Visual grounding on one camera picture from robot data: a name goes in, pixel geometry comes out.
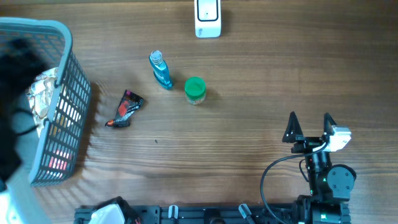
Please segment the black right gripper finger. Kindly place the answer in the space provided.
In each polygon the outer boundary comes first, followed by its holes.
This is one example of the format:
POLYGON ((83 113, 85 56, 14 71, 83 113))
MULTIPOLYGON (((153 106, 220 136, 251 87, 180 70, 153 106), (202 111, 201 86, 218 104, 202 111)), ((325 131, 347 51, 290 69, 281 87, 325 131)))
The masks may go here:
POLYGON ((336 122, 331 117, 329 113, 324 114, 324 122, 323 122, 323 132, 327 135, 334 134, 333 128, 336 126, 336 122))
POLYGON ((292 111, 289 115, 288 125, 282 138, 282 142, 295 143, 299 141, 303 141, 303 132, 297 115, 294 111, 292 111))

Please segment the green lid jar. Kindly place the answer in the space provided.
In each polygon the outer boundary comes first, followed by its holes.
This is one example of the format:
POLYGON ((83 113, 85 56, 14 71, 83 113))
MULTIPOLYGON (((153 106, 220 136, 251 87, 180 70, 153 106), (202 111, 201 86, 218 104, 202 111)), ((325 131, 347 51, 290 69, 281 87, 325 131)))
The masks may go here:
POLYGON ((185 96, 192 105, 198 105, 205 100, 206 84, 200 77, 191 77, 185 82, 185 96))

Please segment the blue mouthwash bottle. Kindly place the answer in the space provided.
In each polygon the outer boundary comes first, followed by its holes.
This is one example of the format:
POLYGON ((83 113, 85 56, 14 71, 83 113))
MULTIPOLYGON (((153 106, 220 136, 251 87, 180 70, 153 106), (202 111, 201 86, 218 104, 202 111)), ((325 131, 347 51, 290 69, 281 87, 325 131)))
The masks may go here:
POLYGON ((173 87, 172 79, 167 63, 163 59, 162 52, 159 50, 152 51, 149 55, 149 62, 159 85, 166 90, 170 90, 173 87))

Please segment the black red snack wrapper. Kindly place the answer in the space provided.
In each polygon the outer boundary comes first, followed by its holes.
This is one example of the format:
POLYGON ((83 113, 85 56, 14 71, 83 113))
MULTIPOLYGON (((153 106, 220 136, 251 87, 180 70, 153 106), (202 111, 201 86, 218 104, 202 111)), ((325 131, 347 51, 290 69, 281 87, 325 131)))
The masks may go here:
POLYGON ((125 90, 114 119, 106 122, 105 126, 111 128, 125 128, 130 126, 130 117, 135 111, 139 110, 144 103, 144 99, 130 90, 125 90))

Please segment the white brown cookie bag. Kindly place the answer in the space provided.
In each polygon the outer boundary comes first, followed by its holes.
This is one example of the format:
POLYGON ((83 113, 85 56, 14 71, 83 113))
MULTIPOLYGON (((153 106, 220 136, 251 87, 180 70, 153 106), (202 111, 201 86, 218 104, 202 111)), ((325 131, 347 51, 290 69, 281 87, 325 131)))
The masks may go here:
POLYGON ((49 112, 57 72, 57 67, 42 72, 35 77, 33 84, 25 91, 35 125, 37 125, 38 136, 44 128, 44 119, 47 118, 49 112))

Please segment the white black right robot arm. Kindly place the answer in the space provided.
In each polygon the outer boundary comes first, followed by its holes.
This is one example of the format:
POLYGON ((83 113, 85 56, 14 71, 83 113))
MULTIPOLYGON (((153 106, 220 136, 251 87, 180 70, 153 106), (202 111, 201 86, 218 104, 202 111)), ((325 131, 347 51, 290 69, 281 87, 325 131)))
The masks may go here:
POLYGON ((293 223, 350 223, 348 201, 356 180, 355 171, 331 163, 330 154, 342 150, 351 140, 351 131, 324 114, 323 134, 305 137, 294 112, 282 141, 292 143, 291 152, 304 157, 310 195, 300 195, 292 205, 293 223))

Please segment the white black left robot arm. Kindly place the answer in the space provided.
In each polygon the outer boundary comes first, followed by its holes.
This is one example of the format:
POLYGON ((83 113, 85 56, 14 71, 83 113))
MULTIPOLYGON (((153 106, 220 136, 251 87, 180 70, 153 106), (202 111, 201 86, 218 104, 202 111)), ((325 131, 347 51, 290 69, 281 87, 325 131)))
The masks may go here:
POLYGON ((1 194, 9 196, 9 203, 1 205, 7 223, 16 215, 21 223, 50 223, 27 183, 21 168, 22 160, 16 152, 17 139, 32 132, 31 127, 17 132, 12 119, 25 110, 16 101, 46 68, 45 62, 24 39, 6 42, 11 49, 1 54, 1 194))

